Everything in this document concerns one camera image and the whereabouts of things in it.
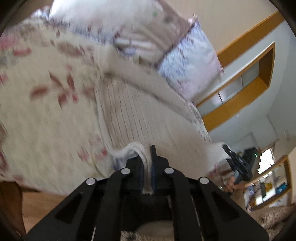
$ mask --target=pillow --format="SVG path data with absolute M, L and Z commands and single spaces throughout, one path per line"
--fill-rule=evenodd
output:
M 186 100 L 204 91 L 223 72 L 200 23 L 193 22 L 184 39 L 158 65 L 159 74 Z
M 188 32 L 190 24 L 164 0 L 55 0 L 50 19 L 75 32 L 112 42 L 124 54 L 155 64 Z

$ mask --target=metal rivet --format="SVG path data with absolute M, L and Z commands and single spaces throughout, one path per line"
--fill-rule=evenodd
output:
M 202 177 L 202 178 L 200 178 L 200 183 L 201 184 L 208 184 L 209 183 L 209 179 L 207 179 L 206 177 Z
M 96 180 L 94 178 L 92 178 L 92 177 L 86 180 L 86 184 L 89 185 L 89 186 L 93 185 L 95 183 L 96 183 Z
M 124 175 L 127 175 L 127 174 L 130 174 L 130 173 L 131 173 L 131 170 L 128 169 L 128 168 L 123 168 L 123 169 L 121 170 L 121 173 L 124 174 Z
M 167 167 L 167 168 L 165 169 L 165 173 L 166 173 L 166 174 L 172 174 L 173 172 L 174 172 L 174 169 L 171 168 L 171 167 Z

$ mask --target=person's hand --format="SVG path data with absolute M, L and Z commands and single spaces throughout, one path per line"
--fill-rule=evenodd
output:
M 233 192 L 234 190 L 244 190 L 244 184 L 239 183 L 239 184 L 234 184 L 235 178 L 232 176 L 228 183 L 225 185 L 225 188 L 223 189 L 224 192 Z

